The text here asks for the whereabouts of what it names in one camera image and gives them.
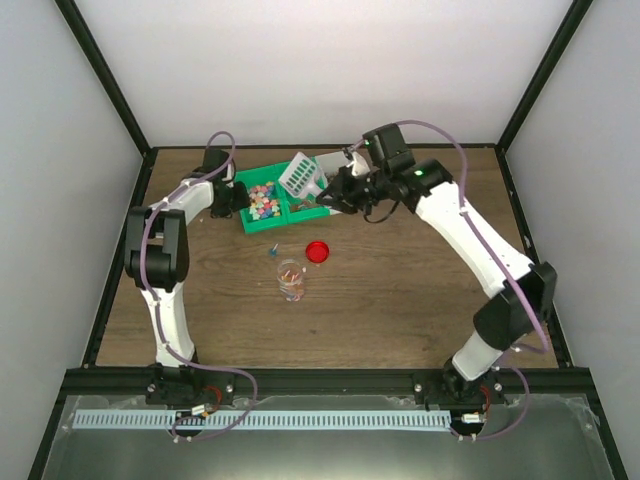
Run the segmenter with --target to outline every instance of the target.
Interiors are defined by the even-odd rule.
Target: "black cable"
[[[365,213],[365,215],[364,215],[364,221],[365,221],[365,222],[367,222],[367,223],[382,223],[382,222],[384,222],[385,220],[388,220],[388,219],[389,219],[389,217],[390,217],[391,215],[393,215],[393,212],[395,212],[395,211],[396,211],[396,208],[398,208],[398,205],[400,205],[400,200],[396,200],[396,203],[394,203],[394,204],[393,204],[393,207],[391,207],[391,210],[389,210],[389,213],[387,213],[387,214],[386,214],[384,217],[382,217],[381,219],[379,219],[379,220],[375,220],[375,221],[373,221],[373,222],[372,222],[371,220],[369,220],[369,215]]]

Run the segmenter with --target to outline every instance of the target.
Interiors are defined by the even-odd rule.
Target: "brown wooden surface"
[[[239,150],[245,170],[291,159],[295,150]],[[306,150],[307,155],[327,153]],[[455,176],[454,150],[416,150]],[[520,247],[507,193],[491,149],[468,151],[467,197],[507,241]],[[163,150],[145,204],[159,200],[198,166],[201,150]],[[382,205],[374,215],[386,212]],[[473,331],[486,298],[471,271],[447,243],[405,208],[370,225],[361,215],[334,215],[246,235],[239,216],[189,225],[191,265],[185,308],[203,363],[253,367],[441,367]],[[314,266],[305,246],[324,240],[331,256]],[[268,250],[278,243],[276,259]],[[279,261],[307,265],[306,296],[283,300]],[[537,345],[534,335],[532,344]],[[154,362],[151,321],[133,280],[123,275],[98,358],[99,365]],[[513,355],[514,364],[556,366],[552,354]]]

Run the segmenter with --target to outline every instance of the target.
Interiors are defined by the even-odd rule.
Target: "clear jar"
[[[278,284],[287,302],[297,302],[304,296],[304,272],[306,269],[292,259],[278,265]]]

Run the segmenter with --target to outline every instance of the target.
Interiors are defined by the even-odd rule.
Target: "gray floor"
[[[123,405],[131,408],[117,408]],[[72,410],[69,405],[63,422]],[[518,413],[518,407],[492,407],[487,429],[503,428]],[[176,445],[163,430],[65,430],[58,432],[45,479],[612,478],[584,402],[557,396],[534,396],[516,430],[476,444],[458,443],[449,433],[243,431]]]

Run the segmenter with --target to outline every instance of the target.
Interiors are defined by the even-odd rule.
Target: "wooden table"
[[[328,153],[308,149],[307,155]],[[291,159],[296,150],[242,149],[239,170]],[[437,158],[454,176],[452,149],[417,149]],[[470,149],[467,197],[494,228],[518,248],[520,237],[492,149]],[[159,200],[202,161],[202,150],[162,150],[145,204]],[[382,205],[374,215],[382,215]],[[246,235],[238,215],[201,213],[188,227],[191,264],[185,308],[203,363],[240,367],[437,368],[473,331],[473,314],[485,303],[478,282],[451,247],[427,224],[399,208],[386,222],[333,215]],[[324,240],[331,256],[320,266],[304,254]],[[274,259],[268,250],[279,244]],[[279,261],[307,266],[305,297],[283,300],[276,283]],[[538,345],[535,335],[530,335]],[[133,280],[123,274],[100,349],[99,365],[154,362],[151,320]],[[513,363],[554,367],[552,354],[520,354]]]

